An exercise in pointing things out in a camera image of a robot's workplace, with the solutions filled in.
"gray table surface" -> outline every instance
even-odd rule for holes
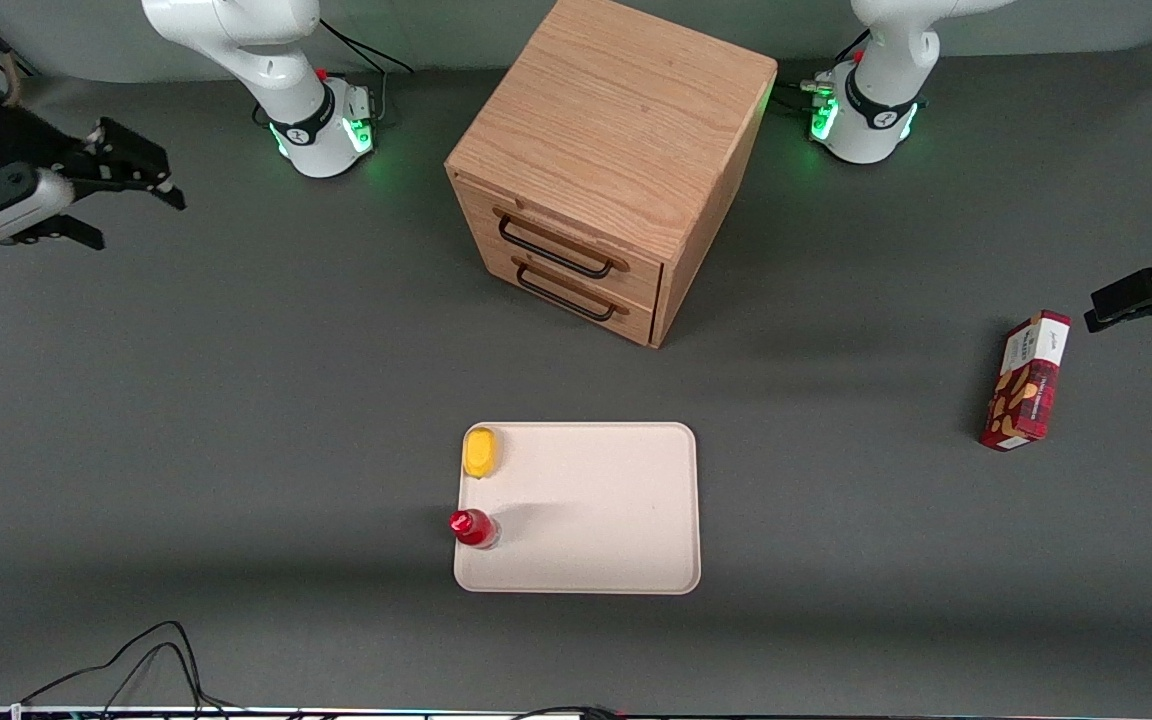
[[[179,617],[260,705],[1152,717],[1152,323],[1075,328],[1047,441],[975,441],[1005,329],[1152,265],[1152,46],[946,60],[872,168],[765,119],[660,351],[482,270],[442,160],[498,79],[394,77],[329,181],[237,83],[32,86],[189,210],[0,249],[0,702]],[[476,420],[691,425],[700,586],[461,591]],[[161,665],[129,700],[184,700]]]

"drawer handle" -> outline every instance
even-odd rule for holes
[[[566,306],[566,309],[571,310],[573,313],[579,314],[582,318],[594,320],[594,323],[607,323],[612,319],[612,316],[616,313],[616,305],[607,305],[607,310],[602,311],[602,313],[596,313],[593,310],[586,310],[584,306],[576,305],[575,302],[571,302],[556,293],[545,290],[545,288],[524,278],[526,270],[529,270],[526,265],[518,263],[518,285],[524,287],[525,290],[533,291],[536,295],[553,302],[554,305]]]
[[[579,263],[573,263],[571,260],[563,258],[562,255],[556,255],[545,250],[544,247],[538,247],[535,245],[535,243],[526,242],[525,240],[522,240],[522,237],[518,237],[516,234],[509,232],[510,222],[513,222],[513,220],[509,215],[500,215],[500,237],[503,237],[507,242],[511,242],[514,245],[521,247],[521,249],[524,249],[528,252],[535,252],[545,260],[550,260],[550,263],[562,265],[563,268],[568,268],[573,273],[581,273],[582,275],[585,275],[585,278],[594,279],[596,281],[600,281],[600,279],[607,276],[607,273],[612,272],[612,260],[605,262],[601,268],[591,270]]]

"black cable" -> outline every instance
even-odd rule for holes
[[[195,659],[195,655],[194,655],[194,647],[191,646],[191,644],[189,644],[189,637],[184,632],[184,627],[181,626],[175,620],[164,620],[164,621],[161,621],[161,623],[157,623],[154,626],[151,626],[151,628],[149,628],[146,630],[143,630],[142,634],[138,634],[138,635],[136,635],[136,637],[134,637],[134,638],[129,639],[128,642],[123,643],[123,646],[119,647],[118,652],[115,652],[114,655],[111,657],[109,660],[105,661],[105,664],[103,664],[103,665],[92,665],[91,667],[83,667],[83,669],[81,669],[81,670],[74,670],[73,673],[68,673],[68,674],[61,675],[60,679],[52,680],[52,682],[47,683],[46,685],[41,685],[41,688],[36,689],[36,691],[32,691],[31,694],[28,694],[23,698],[20,698],[20,700],[18,700],[20,705],[28,705],[28,703],[30,700],[32,700],[33,698],[36,698],[38,696],[41,696],[41,694],[45,694],[45,692],[50,691],[50,689],[55,688],[56,685],[61,685],[63,683],[68,683],[69,680],[78,679],[79,676],[88,675],[89,673],[97,673],[98,670],[106,670],[106,669],[108,669],[111,666],[113,666],[115,662],[118,662],[119,659],[122,659],[124,652],[127,652],[128,650],[131,650],[132,644],[136,644],[137,642],[141,642],[142,638],[145,638],[146,635],[149,635],[151,632],[154,632],[157,629],[166,628],[166,626],[172,626],[172,628],[174,628],[175,630],[177,630],[177,632],[180,634],[180,639],[182,639],[182,642],[184,642],[185,652],[187,652],[187,654],[189,657],[189,664],[191,665],[192,670],[194,670],[194,675],[191,676],[191,684],[192,684],[192,687],[197,688],[198,697],[200,697],[202,700],[205,700],[206,703],[209,703],[209,705],[211,705],[212,707],[215,707],[215,710],[220,710],[221,712],[223,712],[223,707],[221,707],[221,705],[229,705],[229,706],[233,706],[233,707],[237,707],[236,705],[234,705],[234,703],[227,703],[227,702],[220,700],[220,698],[214,697],[214,696],[210,696],[210,694],[206,694],[206,692],[202,691],[202,680],[198,679],[198,664],[197,664],[197,659]]]
[[[385,68],[381,68],[379,65],[376,63],[376,60],[372,60],[370,56],[367,56],[364,53],[364,51],[357,50],[357,47],[355,47],[351,44],[349,44],[348,38],[343,37],[343,36],[339,36],[339,37],[340,37],[340,41],[346,47],[348,47],[348,50],[351,51],[353,54],[355,54],[355,55],[357,55],[357,56],[366,60],[367,65],[371,65],[372,68],[376,68],[377,73],[380,73],[380,111],[379,111],[379,113],[376,113],[376,118],[374,118],[376,122],[379,123],[380,120],[385,119],[385,111],[387,108],[389,108],[389,70],[387,70]]]
[[[202,700],[202,697],[198,696],[198,687],[197,684],[195,684],[195,680],[192,679],[192,676],[189,675],[189,667],[184,662],[184,655],[182,652],[180,652],[180,646],[177,646],[177,644],[175,644],[174,642],[169,641],[156,644],[156,646],[151,647],[145,653],[145,655],[141,657],[141,660],[138,660],[136,665],[134,665],[131,673],[127,674],[127,676],[123,679],[123,682],[119,683],[118,689],[115,689],[114,694],[109,696],[109,702],[106,702],[105,707],[101,707],[100,711],[101,719],[108,719],[109,707],[114,705],[114,700],[118,700],[119,695],[123,692],[123,688],[126,688],[129,683],[132,682],[132,679],[134,676],[136,676],[137,673],[141,673],[141,667],[145,666],[146,662],[153,662],[154,657],[157,657],[157,653],[166,649],[172,649],[172,652],[175,653],[177,660],[180,660],[180,670],[184,673],[185,683],[189,684],[189,697],[191,697],[194,700],[194,717],[195,720],[198,720],[198,715],[200,714],[200,700]]]
[[[788,103],[787,100],[781,100],[780,97],[776,97],[775,94],[772,94],[770,97],[770,100],[776,103],[776,105],[780,105],[781,108],[787,109],[794,114],[806,114],[810,111],[810,108],[804,108],[803,105],[795,105],[793,103]]]
[[[397,58],[394,58],[393,55],[384,54],[384,53],[381,53],[380,50],[376,50],[376,47],[366,45],[366,44],[364,44],[364,41],[357,41],[357,40],[355,40],[355,38],[351,38],[348,35],[338,31],[338,29],[334,28],[334,26],[332,26],[332,24],[328,23],[328,22],[326,22],[326,20],[320,20],[320,24],[321,24],[321,26],[326,28],[326,31],[328,31],[332,35],[336,36],[338,39],[340,41],[343,41],[346,45],[357,45],[358,47],[362,47],[363,50],[369,51],[369,53],[371,53],[371,54],[380,55],[381,58],[389,60],[391,63],[397,65],[397,67],[403,68],[408,73],[416,73],[416,70],[414,70],[410,65],[404,63],[404,61],[399,60]]]
[[[851,40],[851,45],[842,50],[842,53],[838,53],[835,56],[833,56],[833,61],[835,61],[835,63],[841,63],[842,59],[847,56],[847,53],[851,53],[851,50],[854,50],[855,46],[861,45],[862,41],[865,41],[865,38],[867,37],[869,37],[869,28],[865,28],[865,32],[861,32],[861,35],[856,36],[855,40]]]
[[[351,53],[353,53],[353,54],[355,54],[355,55],[357,55],[357,56],[359,56],[359,58],[362,58],[362,59],[366,60],[366,61],[367,61],[367,65],[371,65],[371,67],[372,67],[372,68],[376,68],[376,71],[377,71],[377,73],[380,73],[380,74],[385,74],[385,73],[387,73],[387,70],[385,70],[385,68],[381,68],[381,67],[379,66],[379,63],[377,63],[377,62],[376,62],[376,60],[372,60],[370,55],[367,55],[366,53],[364,53],[364,51],[362,51],[362,50],[358,50],[358,47],[355,47],[355,46],[353,46],[353,45],[351,45],[351,44],[349,44],[349,41],[347,41],[347,40],[342,40],[341,43],[342,43],[342,44],[343,44],[343,45],[344,45],[346,47],[348,47],[348,50],[349,50],[349,51],[351,51]]]
[[[164,620],[157,626],[172,626],[175,632],[180,635],[180,642],[184,644],[185,654],[189,655],[189,670],[194,672],[194,684],[198,688],[198,697],[203,700],[209,702],[212,707],[223,712],[221,705],[228,705],[229,707],[237,707],[237,703],[221,700],[221,698],[212,696],[212,694],[204,692],[202,689],[202,675],[198,673],[198,659],[194,653],[194,644],[189,643],[189,634],[184,632],[184,626],[180,623],[179,620]]]
[[[579,712],[581,720],[620,720],[620,715],[617,715],[616,712],[606,707],[598,707],[596,705],[558,705],[554,707],[543,707],[540,710],[524,712],[522,715],[511,717],[509,720],[526,720],[528,717],[554,715],[558,714],[558,712],[563,712],[563,714]]]
[[[256,127],[259,127],[259,128],[268,127],[270,126],[270,115],[265,115],[265,122],[264,123],[260,122],[260,119],[256,116],[257,114],[260,113],[260,111],[262,111],[260,103],[256,103],[256,105],[252,105],[252,124],[255,124]]]

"wooden cabinet top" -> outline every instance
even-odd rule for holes
[[[609,0],[558,0],[447,159],[577,232],[676,258],[776,61]]]

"drawer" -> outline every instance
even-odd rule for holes
[[[485,250],[483,260],[488,273],[590,323],[639,344],[649,344],[652,338],[653,313],[645,306],[599,295],[571,279],[558,276],[548,266],[532,265],[522,252]]]
[[[604,297],[655,306],[660,263],[581,233],[561,232],[553,220],[518,209],[517,202],[468,184],[463,177],[454,179],[453,185],[484,252],[500,247],[550,276],[581,283]]]

